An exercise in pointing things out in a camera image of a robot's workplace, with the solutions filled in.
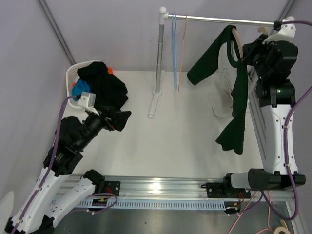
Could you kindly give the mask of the black t shirt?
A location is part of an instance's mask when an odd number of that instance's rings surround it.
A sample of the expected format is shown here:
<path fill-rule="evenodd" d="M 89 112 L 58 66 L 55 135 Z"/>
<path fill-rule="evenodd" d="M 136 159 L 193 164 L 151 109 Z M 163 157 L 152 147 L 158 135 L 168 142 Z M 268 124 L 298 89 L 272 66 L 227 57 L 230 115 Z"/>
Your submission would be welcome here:
<path fill-rule="evenodd" d="M 128 100 L 128 90 L 108 67 L 101 61 L 92 62 L 77 70 L 79 78 L 88 83 L 90 92 L 96 95 L 95 107 L 113 106 L 120 109 Z"/>

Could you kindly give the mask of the beige wooden hanger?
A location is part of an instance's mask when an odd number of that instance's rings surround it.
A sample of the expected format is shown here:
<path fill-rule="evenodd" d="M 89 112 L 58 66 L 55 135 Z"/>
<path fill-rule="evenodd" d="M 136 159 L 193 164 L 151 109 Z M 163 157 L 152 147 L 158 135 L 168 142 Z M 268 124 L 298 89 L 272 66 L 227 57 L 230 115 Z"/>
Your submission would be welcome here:
<path fill-rule="evenodd" d="M 268 35 L 268 28 L 267 27 L 258 27 L 258 32 L 265 34 L 265 35 Z M 235 41 L 236 41 L 236 44 L 238 46 L 240 58 L 242 59 L 243 58 L 243 45 L 241 43 L 241 40 L 240 40 L 240 37 L 239 37 L 239 34 L 238 34 L 236 28 L 232 28 L 232 34 L 233 34 Z"/>

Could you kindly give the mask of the green and white t shirt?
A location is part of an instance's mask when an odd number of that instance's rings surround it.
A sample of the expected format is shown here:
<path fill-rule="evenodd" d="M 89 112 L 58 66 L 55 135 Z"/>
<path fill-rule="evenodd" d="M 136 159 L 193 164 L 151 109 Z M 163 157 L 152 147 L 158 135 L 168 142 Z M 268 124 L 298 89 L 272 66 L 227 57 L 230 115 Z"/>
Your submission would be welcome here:
<path fill-rule="evenodd" d="M 209 101 L 217 117 L 230 118 L 229 124 L 216 139 L 222 150 L 243 153 L 245 118 L 248 104 L 248 71 L 241 61 L 232 34 L 234 25 L 226 26 L 210 47 L 187 73 L 189 82 L 197 85 L 213 79 Z"/>

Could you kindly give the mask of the blue t shirt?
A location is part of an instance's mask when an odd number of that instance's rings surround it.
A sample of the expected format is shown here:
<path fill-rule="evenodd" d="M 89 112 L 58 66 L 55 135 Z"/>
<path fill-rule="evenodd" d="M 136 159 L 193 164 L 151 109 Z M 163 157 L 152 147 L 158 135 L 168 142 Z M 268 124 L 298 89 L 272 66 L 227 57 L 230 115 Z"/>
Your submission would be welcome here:
<path fill-rule="evenodd" d="M 90 85 L 88 82 L 78 79 L 76 83 L 72 86 L 71 95 L 73 96 L 80 96 L 82 92 L 91 92 Z"/>

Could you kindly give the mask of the orange t shirt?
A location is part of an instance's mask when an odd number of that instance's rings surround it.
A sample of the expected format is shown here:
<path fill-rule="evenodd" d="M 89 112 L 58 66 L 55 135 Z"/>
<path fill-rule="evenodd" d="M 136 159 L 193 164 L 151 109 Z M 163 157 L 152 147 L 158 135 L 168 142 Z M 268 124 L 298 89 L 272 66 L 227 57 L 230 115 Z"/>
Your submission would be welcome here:
<path fill-rule="evenodd" d="M 111 67 L 107 67 L 107 69 L 108 69 L 108 73 L 109 73 L 109 74 L 114 74 Z"/>

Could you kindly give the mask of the pink wire hanger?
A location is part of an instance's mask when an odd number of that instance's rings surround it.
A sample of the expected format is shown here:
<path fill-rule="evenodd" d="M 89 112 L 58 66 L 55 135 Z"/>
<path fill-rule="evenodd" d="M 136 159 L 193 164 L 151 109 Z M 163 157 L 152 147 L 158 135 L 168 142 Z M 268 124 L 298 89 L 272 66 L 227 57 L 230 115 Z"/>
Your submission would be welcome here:
<path fill-rule="evenodd" d="M 187 28 L 187 14 L 185 14 L 185 25 L 184 25 L 184 30 L 183 30 L 183 41 L 182 41 L 182 49 L 181 49 L 181 61 L 180 61 L 180 69 L 179 69 L 179 77 L 178 77 L 178 88 L 177 88 L 178 92 L 180 91 L 180 83 L 181 83 L 181 77 L 182 77 L 186 28 Z"/>

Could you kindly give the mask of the light blue wire hanger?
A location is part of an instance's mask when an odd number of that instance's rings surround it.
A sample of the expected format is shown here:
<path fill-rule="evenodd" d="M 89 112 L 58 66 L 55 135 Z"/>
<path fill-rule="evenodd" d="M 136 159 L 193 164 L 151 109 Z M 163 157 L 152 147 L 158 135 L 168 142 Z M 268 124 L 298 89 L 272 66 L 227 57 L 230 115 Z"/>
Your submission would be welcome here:
<path fill-rule="evenodd" d="M 177 58 L 176 58 L 176 15 L 173 15 L 174 16 L 174 21 L 175 21 L 175 72 L 176 72 L 176 89 L 175 91 L 177 91 L 177 88 L 178 88 L 178 80 L 177 80 Z"/>
<path fill-rule="evenodd" d="M 176 90 L 175 21 L 174 21 L 174 16 L 172 16 L 171 44 L 172 44 L 172 58 L 173 58 L 174 90 Z"/>

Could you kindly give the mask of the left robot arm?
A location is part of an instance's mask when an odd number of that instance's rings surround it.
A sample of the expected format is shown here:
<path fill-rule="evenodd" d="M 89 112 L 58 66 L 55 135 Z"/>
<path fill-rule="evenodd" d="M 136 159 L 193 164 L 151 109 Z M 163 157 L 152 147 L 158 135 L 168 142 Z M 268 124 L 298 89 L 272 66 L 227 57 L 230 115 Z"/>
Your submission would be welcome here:
<path fill-rule="evenodd" d="M 68 116 L 58 121 L 56 139 L 30 196 L 19 212 L 10 217 L 4 228 L 10 234 L 51 234 L 58 223 L 82 200 L 90 195 L 111 196 L 105 189 L 105 176 L 88 170 L 79 183 L 59 201 L 52 202 L 61 185 L 82 160 L 82 152 L 101 130 L 121 132 L 131 111 L 99 107 L 80 121 Z"/>

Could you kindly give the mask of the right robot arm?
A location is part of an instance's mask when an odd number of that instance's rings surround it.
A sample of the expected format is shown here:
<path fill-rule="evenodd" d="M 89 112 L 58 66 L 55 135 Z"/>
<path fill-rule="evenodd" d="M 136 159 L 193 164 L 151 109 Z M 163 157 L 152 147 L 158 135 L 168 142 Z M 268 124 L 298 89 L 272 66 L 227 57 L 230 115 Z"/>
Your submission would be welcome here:
<path fill-rule="evenodd" d="M 265 123 L 265 147 L 262 169 L 244 173 L 228 173 L 229 181 L 222 192 L 233 197 L 239 189 L 286 190 L 302 186 L 306 177 L 298 172 L 293 153 L 292 117 L 296 105 L 295 87 L 288 79 L 297 61 L 298 48 L 285 39 L 269 41 L 260 35 L 243 46 L 243 60 L 252 66 L 258 76 L 256 95 Z"/>

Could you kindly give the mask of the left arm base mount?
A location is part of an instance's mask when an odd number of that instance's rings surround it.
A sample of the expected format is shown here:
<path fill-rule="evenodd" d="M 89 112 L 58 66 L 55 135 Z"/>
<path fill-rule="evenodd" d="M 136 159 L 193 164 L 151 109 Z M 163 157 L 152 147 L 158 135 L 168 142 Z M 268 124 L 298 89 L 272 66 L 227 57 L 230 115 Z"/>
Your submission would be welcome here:
<path fill-rule="evenodd" d="M 104 181 L 102 183 L 100 183 L 99 188 L 97 188 L 96 192 L 97 193 L 111 193 L 114 194 L 116 196 L 119 196 L 119 192 L 120 192 L 120 185 L 121 182 L 120 181 Z"/>

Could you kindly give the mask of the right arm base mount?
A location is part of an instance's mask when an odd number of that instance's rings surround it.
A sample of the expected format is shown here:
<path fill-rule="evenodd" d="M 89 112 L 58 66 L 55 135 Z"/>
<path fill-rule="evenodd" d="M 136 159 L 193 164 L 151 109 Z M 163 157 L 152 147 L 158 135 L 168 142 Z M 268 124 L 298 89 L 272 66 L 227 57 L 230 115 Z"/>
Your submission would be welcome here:
<path fill-rule="evenodd" d="M 208 198 L 251 198 L 251 192 L 245 189 L 233 188 L 231 185 L 223 182 L 207 182 L 200 187 L 206 190 Z"/>

